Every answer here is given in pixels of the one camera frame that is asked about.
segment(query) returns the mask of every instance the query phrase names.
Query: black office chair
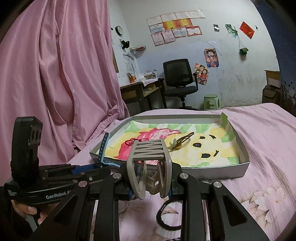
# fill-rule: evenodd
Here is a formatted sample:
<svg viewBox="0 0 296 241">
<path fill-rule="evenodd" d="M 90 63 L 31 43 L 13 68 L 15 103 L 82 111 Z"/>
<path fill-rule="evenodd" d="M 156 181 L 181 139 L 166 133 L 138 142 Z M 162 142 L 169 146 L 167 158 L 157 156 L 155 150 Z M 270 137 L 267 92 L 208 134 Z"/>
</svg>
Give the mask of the black office chair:
<svg viewBox="0 0 296 241">
<path fill-rule="evenodd" d="M 176 59 L 163 63 L 163 70 L 165 74 L 165 82 L 167 86 L 176 87 L 165 91 L 165 96 L 179 97 L 182 101 L 182 108 L 186 110 L 198 110 L 191 106 L 185 105 L 186 95 L 193 94 L 198 91 L 197 74 L 191 74 L 191 68 L 188 59 Z M 187 86 L 193 82 L 195 78 L 196 86 Z"/>
</svg>

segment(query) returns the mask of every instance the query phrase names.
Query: certificate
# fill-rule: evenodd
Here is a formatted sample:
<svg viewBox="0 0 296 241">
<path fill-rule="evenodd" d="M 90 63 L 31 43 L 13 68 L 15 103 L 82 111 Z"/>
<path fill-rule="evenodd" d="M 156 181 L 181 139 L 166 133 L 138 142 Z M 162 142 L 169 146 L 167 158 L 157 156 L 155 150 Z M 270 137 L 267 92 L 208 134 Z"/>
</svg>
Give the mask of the certificate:
<svg viewBox="0 0 296 241">
<path fill-rule="evenodd" d="M 163 27 L 163 23 L 152 25 L 149 28 L 150 28 L 150 32 L 153 34 L 162 32 L 165 30 L 165 28 Z"/>
<path fill-rule="evenodd" d="M 193 26 L 190 18 L 178 19 L 177 24 L 178 24 L 179 28 Z"/>
<path fill-rule="evenodd" d="M 174 28 L 179 27 L 176 20 L 164 22 L 163 26 L 164 26 L 165 30 L 174 29 Z"/>
<path fill-rule="evenodd" d="M 163 36 L 161 33 L 151 34 L 151 37 L 153 39 L 154 46 L 165 44 L 165 41 L 163 40 Z"/>
<path fill-rule="evenodd" d="M 147 22 L 148 22 L 149 26 L 152 26 L 152 25 L 155 25 L 155 24 L 162 23 L 163 21 L 161 20 L 160 16 L 157 16 L 157 17 L 153 17 L 153 18 L 148 18 Z"/>
<path fill-rule="evenodd" d="M 181 38 L 187 36 L 187 29 L 186 28 L 176 28 L 173 29 L 173 34 L 175 38 Z"/>
<path fill-rule="evenodd" d="M 165 30 L 165 31 L 162 32 L 162 35 L 163 35 L 163 39 L 164 39 L 166 44 L 176 41 L 172 30 Z"/>
<path fill-rule="evenodd" d="M 189 11 L 191 18 L 205 18 L 202 10 Z"/>
<path fill-rule="evenodd" d="M 186 27 L 188 36 L 202 35 L 202 31 L 199 26 Z"/>
<path fill-rule="evenodd" d="M 191 15 L 189 12 L 176 12 L 177 19 L 184 19 L 184 18 L 191 18 Z"/>
<path fill-rule="evenodd" d="M 163 20 L 163 22 L 167 22 L 167 21 L 177 20 L 177 17 L 175 13 L 169 13 L 169 14 L 161 15 L 161 19 Z"/>
</svg>

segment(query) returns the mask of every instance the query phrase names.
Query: white wall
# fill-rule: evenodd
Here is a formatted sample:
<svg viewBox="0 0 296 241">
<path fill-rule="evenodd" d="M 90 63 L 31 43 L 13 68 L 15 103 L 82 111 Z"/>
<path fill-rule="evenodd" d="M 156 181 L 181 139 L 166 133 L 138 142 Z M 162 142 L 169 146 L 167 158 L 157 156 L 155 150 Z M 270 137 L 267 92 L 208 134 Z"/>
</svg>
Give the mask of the white wall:
<svg viewBox="0 0 296 241">
<path fill-rule="evenodd" d="M 130 35 L 128 29 L 126 27 L 125 19 L 123 18 L 123 13 L 121 10 L 121 6 L 118 0 L 108 0 L 109 4 L 109 13 L 110 13 L 110 22 L 111 27 L 113 28 L 112 31 L 112 46 L 114 50 L 114 55 L 116 58 L 116 62 L 118 65 L 119 73 L 117 73 L 117 78 L 119 81 L 120 86 L 129 84 L 129 80 L 127 77 L 127 70 L 126 65 L 124 62 L 123 54 L 129 53 L 128 49 L 122 49 L 120 40 L 123 39 L 124 41 L 130 41 Z M 123 29 L 123 35 L 120 37 L 116 31 L 116 26 L 121 26 Z"/>
<path fill-rule="evenodd" d="M 207 86 L 199 85 L 197 93 L 188 95 L 187 105 L 200 107 L 207 93 L 218 94 L 222 106 L 258 104 L 266 85 L 264 70 L 279 70 L 268 31 L 250 0 L 120 0 L 120 4 L 133 45 L 147 47 L 138 57 L 141 72 L 156 69 L 158 75 L 163 76 L 163 62 L 179 58 L 187 58 L 193 70 L 195 63 L 205 64 L 205 48 L 213 45 L 220 52 L 220 66 L 210 68 Z M 148 18 L 197 9 L 203 10 L 206 16 L 205 19 L 192 19 L 193 25 L 200 26 L 202 36 L 179 38 L 173 43 L 154 46 Z M 252 39 L 239 30 L 243 21 L 255 30 Z M 220 32 L 214 31 L 213 24 L 219 25 Z M 238 30 L 241 41 L 249 49 L 246 57 L 240 56 L 242 46 L 239 46 L 238 39 L 228 34 L 225 24 L 231 24 Z M 167 103 L 168 107 L 181 106 L 178 98 L 167 99 Z M 158 101 L 154 101 L 153 105 L 161 106 Z"/>
</svg>

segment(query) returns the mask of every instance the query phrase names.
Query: chair armrest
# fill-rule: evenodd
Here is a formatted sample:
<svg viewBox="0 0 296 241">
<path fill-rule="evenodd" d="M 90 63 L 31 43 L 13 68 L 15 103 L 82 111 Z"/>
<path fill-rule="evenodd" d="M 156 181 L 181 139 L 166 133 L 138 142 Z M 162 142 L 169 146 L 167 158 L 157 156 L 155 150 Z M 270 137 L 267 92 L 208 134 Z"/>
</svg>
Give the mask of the chair armrest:
<svg viewBox="0 0 296 241">
<path fill-rule="evenodd" d="M 196 87 L 197 87 L 197 90 L 198 90 L 197 73 L 193 73 L 192 75 L 194 76 L 195 84 L 196 84 Z"/>
</svg>

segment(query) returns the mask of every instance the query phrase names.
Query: pink paint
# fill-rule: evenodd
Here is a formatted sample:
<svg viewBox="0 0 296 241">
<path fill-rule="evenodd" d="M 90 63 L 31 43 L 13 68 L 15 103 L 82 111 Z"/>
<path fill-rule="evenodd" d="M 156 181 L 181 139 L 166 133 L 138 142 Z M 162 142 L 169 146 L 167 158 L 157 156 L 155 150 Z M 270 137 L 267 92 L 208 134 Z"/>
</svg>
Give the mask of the pink paint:
<svg viewBox="0 0 296 241">
<path fill-rule="evenodd" d="M 165 139 L 170 135 L 173 134 L 180 134 L 181 132 L 178 130 L 170 130 L 168 128 L 163 128 L 163 129 L 157 129 L 156 127 L 153 128 L 150 131 L 142 131 L 140 132 L 140 135 L 137 136 L 137 139 L 143 139 L 143 138 L 147 138 L 148 140 L 156 140 L 156 139 Z M 121 144 L 120 150 L 119 150 L 119 154 L 118 156 L 115 156 L 115 158 L 120 159 L 120 160 L 127 160 L 128 159 L 128 155 L 131 152 L 131 146 L 127 146 L 125 143 Z M 147 164 L 150 165 L 156 165 L 157 161 L 147 161 Z"/>
</svg>

